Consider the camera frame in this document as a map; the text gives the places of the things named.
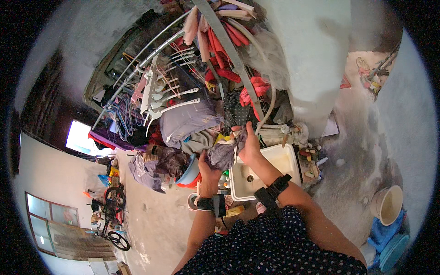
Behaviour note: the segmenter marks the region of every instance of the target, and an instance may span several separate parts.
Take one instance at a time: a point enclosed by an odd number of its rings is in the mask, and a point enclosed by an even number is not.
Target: black tire
[[[106,190],[105,192],[105,199],[106,199],[106,204],[110,204],[113,200],[110,198],[114,198],[117,197],[118,199],[118,203],[117,206],[119,208],[124,209],[125,208],[125,194],[124,194],[124,189],[119,188],[119,187],[110,187]]]
[[[107,239],[111,241],[111,243],[122,251],[128,251],[130,249],[130,245],[128,241],[119,233],[110,231],[107,234]]]

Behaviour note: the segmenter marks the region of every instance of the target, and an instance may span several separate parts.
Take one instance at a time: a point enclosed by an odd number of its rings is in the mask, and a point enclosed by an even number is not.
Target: pink slipper
[[[257,202],[257,205],[255,207],[257,209],[258,215],[263,214],[267,209],[261,202]]]

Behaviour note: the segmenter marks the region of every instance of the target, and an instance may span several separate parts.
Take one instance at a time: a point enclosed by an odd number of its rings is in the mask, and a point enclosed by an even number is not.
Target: teal lid
[[[407,246],[410,236],[403,234],[396,234],[388,242],[379,256],[380,269],[382,272],[388,272],[397,263],[400,256],[402,256]]]

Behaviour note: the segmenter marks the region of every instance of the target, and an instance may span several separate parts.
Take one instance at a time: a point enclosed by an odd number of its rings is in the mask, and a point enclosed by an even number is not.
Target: white bucket
[[[371,200],[370,211],[383,225],[388,226],[399,216],[402,204],[402,189],[398,185],[393,185],[374,194]]]

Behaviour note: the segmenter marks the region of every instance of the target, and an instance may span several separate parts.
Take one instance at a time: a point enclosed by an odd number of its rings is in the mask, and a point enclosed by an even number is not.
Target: person
[[[246,130],[238,155],[269,186],[283,174],[261,154],[250,122]],[[202,152],[200,197],[211,198],[221,171],[212,171],[204,159]],[[259,214],[247,224],[237,220],[222,237],[214,234],[213,212],[197,211],[187,250],[173,274],[367,274],[359,249],[300,186],[290,181],[278,201],[280,215]]]

